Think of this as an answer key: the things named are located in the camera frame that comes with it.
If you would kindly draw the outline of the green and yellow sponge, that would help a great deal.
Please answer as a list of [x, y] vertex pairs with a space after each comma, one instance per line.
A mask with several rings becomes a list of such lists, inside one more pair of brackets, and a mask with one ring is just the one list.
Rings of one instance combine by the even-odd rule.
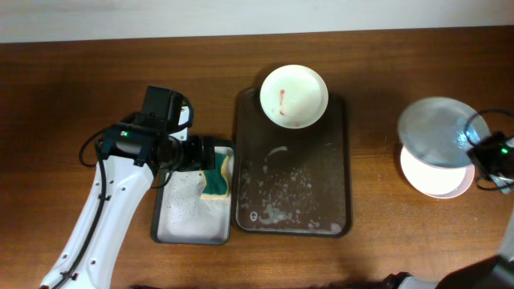
[[202, 171], [205, 187], [200, 194], [201, 198], [222, 199], [229, 196], [230, 182], [226, 174], [229, 159], [228, 155], [215, 153], [215, 167]]

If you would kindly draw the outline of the pale grey-green plate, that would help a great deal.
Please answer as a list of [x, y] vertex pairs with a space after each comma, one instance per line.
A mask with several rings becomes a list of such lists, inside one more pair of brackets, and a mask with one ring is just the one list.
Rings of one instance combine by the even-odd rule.
[[398, 136], [420, 161], [443, 168], [471, 164], [471, 143], [490, 136], [482, 116], [467, 104], [446, 97], [429, 97], [409, 105], [398, 120]]

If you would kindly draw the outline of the white plate with smeared stain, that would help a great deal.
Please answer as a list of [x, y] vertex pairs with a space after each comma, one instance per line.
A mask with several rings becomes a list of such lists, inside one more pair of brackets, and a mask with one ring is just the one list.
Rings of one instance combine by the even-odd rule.
[[475, 167], [448, 169], [428, 165], [414, 157], [405, 146], [400, 166], [406, 180], [419, 192], [438, 199], [451, 199], [465, 193], [474, 181]]

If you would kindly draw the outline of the white plate with red stain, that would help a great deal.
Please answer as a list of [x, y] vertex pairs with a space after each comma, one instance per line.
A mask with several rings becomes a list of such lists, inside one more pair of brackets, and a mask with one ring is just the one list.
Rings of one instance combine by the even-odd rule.
[[323, 116], [328, 107], [328, 89], [311, 68], [285, 65], [265, 78], [259, 102], [267, 118], [280, 127], [306, 128]]

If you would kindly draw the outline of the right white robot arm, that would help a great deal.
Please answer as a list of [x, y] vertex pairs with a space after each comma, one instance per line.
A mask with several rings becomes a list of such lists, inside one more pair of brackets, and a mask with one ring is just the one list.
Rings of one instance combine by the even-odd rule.
[[[496, 132], [472, 145], [467, 152], [473, 164], [489, 181], [502, 181], [496, 190], [513, 189], [513, 138]], [[381, 288], [386, 289], [513, 289], [513, 220], [508, 221], [498, 253], [490, 258], [454, 271], [437, 283], [417, 279], [401, 272], [389, 275]]]

